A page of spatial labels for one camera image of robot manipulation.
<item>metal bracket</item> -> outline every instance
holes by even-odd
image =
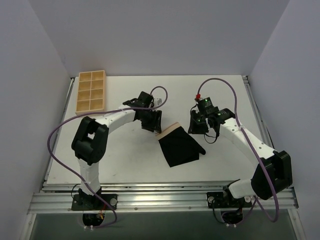
[[[118,195],[117,194],[101,194],[100,197],[105,200],[108,204],[112,206],[114,210],[117,209]],[[72,211],[92,211],[92,210],[102,210],[104,208],[104,203],[99,200],[98,204],[92,207],[92,205],[86,205],[80,200],[79,194],[73,196]]]
[[[251,208],[252,203],[244,201],[244,203],[236,203],[230,206],[224,200],[224,193],[223,192],[207,192],[206,199],[209,209],[230,209],[230,208]]]

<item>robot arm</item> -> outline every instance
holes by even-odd
[[[246,196],[258,196],[263,200],[272,197],[269,183],[258,164],[250,145],[241,129],[248,135],[254,149],[262,160],[275,188],[276,193],[292,184],[291,158],[285,152],[277,152],[254,136],[243,125],[238,126],[235,114],[225,108],[219,110],[213,106],[210,98],[196,99],[199,112],[191,112],[190,134],[205,134],[213,128],[216,137],[219,135],[229,139],[251,162],[255,172],[250,179],[240,179],[224,187],[225,197],[228,202],[236,201]]]
[[[154,99],[152,95],[141,92],[138,98],[124,102],[118,109],[129,107],[150,108],[161,104],[161,99]],[[161,133],[160,110],[122,110],[115,113],[108,113],[96,119],[84,117],[78,127],[71,148],[75,152],[80,165],[80,174],[86,183],[99,193],[101,186],[99,182],[99,161],[106,152],[108,135],[126,123],[135,120],[141,121],[141,128]],[[93,194],[81,181],[79,195],[87,202],[92,202]]]

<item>tan strip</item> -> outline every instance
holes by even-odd
[[[159,133],[155,136],[157,140],[162,139],[163,137],[167,136],[169,133],[171,133],[173,130],[176,130],[177,128],[181,127],[180,123],[175,122],[174,124],[168,126],[165,130],[162,131],[162,133]]]

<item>white table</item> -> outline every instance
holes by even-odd
[[[238,97],[238,115],[241,122],[261,139],[258,124],[240,75],[193,75],[193,76],[107,76],[107,110],[116,109],[122,102],[138,97],[141,91],[149,92],[161,85],[168,91],[168,101],[161,108],[162,119],[179,122],[188,131],[190,108],[195,105],[199,85],[206,79],[219,77],[227,80]],[[75,115],[78,78],[70,95],[64,119]],[[161,89],[153,93],[155,98],[165,98]],[[203,97],[211,97],[212,103],[220,109],[234,110],[234,97],[223,82],[207,82],[201,90]],[[79,172],[79,165],[71,142],[81,119],[62,127],[55,154],[65,164]],[[220,136],[215,144],[205,142],[203,135],[192,135],[206,150],[200,159],[169,167],[160,145],[153,133],[141,129],[141,123],[128,123],[108,137],[106,153],[99,164],[101,183],[181,183],[206,181],[232,181],[250,178],[254,169],[249,160],[231,142]],[[77,176],[53,161],[46,185],[77,184]]]

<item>black cloth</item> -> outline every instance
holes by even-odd
[[[199,159],[199,153],[206,154],[202,146],[182,126],[159,139],[163,155],[172,168]]]

